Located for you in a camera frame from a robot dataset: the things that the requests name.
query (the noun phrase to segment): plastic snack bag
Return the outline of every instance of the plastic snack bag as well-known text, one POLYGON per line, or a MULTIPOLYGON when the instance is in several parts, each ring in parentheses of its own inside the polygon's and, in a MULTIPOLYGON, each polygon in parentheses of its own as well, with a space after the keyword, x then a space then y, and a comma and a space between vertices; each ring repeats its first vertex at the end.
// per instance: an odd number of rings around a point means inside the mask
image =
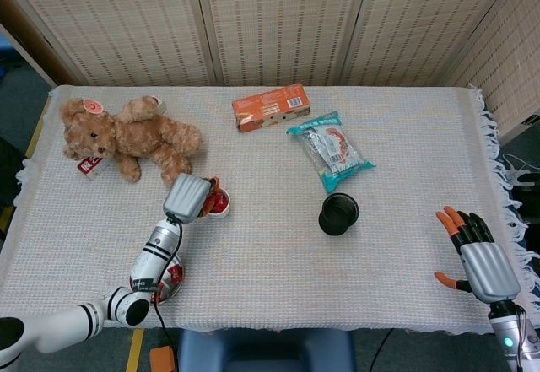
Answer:
POLYGON ((300 137, 327 192, 348 176, 375 167, 348 140, 336 111, 291 127, 287 134, 300 137))

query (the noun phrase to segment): white tablecloth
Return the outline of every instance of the white tablecloth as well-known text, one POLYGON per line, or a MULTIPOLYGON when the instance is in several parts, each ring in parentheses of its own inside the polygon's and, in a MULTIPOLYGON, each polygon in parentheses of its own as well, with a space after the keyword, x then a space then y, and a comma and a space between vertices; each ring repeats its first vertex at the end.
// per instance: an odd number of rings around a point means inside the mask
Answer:
MULTIPOLYGON (((101 88, 62 86, 35 156, 22 174, 19 207, 0 254, 0 315, 45 315, 128 285, 134 260, 163 218, 167 190, 142 160, 136 184, 115 165, 85 179, 62 156, 58 106, 79 96, 113 113, 132 98, 158 95, 166 115, 200 127, 196 175, 217 175, 232 196, 228 218, 184 230, 186 280, 161 305, 169 326, 405 327, 486 332, 488 306, 440 285, 433 271, 463 277, 435 211, 452 205, 484 216, 509 254, 535 324, 535 278, 523 264, 501 187, 493 129, 480 93, 448 88, 306 88, 310 117, 337 110, 349 136, 377 167, 343 181, 359 220, 345 235, 319 229, 327 196, 301 146, 285 134, 306 117, 238 133, 231 101, 264 88, 101 88)), ((143 326, 158 326, 151 311, 143 326)))

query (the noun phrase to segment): orange box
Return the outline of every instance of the orange box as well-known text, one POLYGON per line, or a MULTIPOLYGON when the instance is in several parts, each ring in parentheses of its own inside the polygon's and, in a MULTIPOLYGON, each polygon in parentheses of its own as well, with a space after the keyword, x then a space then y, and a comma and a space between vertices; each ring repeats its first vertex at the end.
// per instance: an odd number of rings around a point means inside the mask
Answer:
POLYGON ((310 101, 302 84, 274 89, 263 94, 247 96, 233 102, 236 126, 250 132, 281 121, 310 113, 310 101))

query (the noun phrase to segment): black cylindrical object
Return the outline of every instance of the black cylindrical object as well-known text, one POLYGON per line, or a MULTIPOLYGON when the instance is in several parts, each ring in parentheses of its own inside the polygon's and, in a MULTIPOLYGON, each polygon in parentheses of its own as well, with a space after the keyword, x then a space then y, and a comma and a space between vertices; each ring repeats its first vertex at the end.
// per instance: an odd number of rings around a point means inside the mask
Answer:
POLYGON ((358 219, 358 203, 345 193, 333 193, 322 203, 319 225, 327 235, 342 235, 358 219))

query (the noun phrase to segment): teddy bear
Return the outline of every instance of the teddy bear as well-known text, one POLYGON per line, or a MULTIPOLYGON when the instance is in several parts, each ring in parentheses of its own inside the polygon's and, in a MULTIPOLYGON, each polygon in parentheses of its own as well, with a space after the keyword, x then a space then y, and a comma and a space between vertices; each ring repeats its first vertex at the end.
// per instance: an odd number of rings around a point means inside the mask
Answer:
POLYGON ((122 176, 131 182, 141 176, 139 157, 149 158, 161 167, 161 178, 167 186, 172 186, 181 172, 191 174, 187 157, 201 147, 201 133, 195 126, 160 115, 157 98, 131 100, 117 115, 103 111, 99 103, 100 110, 88 109, 86 101, 70 99, 60 107, 66 157, 112 157, 122 176))

